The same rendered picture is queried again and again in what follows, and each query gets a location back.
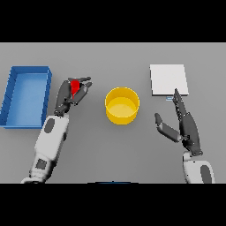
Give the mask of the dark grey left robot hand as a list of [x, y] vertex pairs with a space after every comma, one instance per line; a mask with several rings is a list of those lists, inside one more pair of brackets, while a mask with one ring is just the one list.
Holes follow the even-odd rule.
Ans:
[[[77, 79], [80, 84], [79, 91], [72, 96], [71, 94], [71, 81]], [[68, 78], [65, 80], [59, 88], [57, 98], [56, 98], [56, 107], [54, 110], [54, 115], [62, 117], [67, 113], [71, 105], [78, 105], [80, 101], [87, 95], [89, 87], [92, 86], [91, 78]]]

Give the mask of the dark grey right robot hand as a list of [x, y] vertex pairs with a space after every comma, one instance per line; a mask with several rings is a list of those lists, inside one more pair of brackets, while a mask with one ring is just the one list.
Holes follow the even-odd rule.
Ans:
[[192, 156], [203, 155], [198, 127], [192, 114], [186, 110], [184, 100], [177, 89], [175, 89], [173, 103], [179, 122], [179, 131], [165, 124], [161, 116], [155, 113], [154, 118], [157, 131], [175, 143], [182, 142], [183, 147], [190, 152]]

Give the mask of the red beaker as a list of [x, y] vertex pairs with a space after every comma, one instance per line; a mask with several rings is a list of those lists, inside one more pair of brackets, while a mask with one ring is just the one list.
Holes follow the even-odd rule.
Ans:
[[80, 89], [80, 84], [77, 79], [71, 81], [71, 94], [74, 96]]

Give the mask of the yellow bowl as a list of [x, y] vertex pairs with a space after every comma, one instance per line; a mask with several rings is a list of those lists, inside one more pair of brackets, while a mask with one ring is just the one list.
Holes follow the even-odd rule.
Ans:
[[111, 123], [128, 125], [138, 114], [139, 97], [129, 87], [115, 87], [106, 95], [104, 105]]

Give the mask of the blue tray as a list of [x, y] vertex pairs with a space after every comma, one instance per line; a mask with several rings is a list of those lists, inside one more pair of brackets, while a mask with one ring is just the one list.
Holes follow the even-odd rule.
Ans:
[[0, 108], [0, 127], [41, 129], [47, 115], [51, 78], [48, 66], [12, 66]]

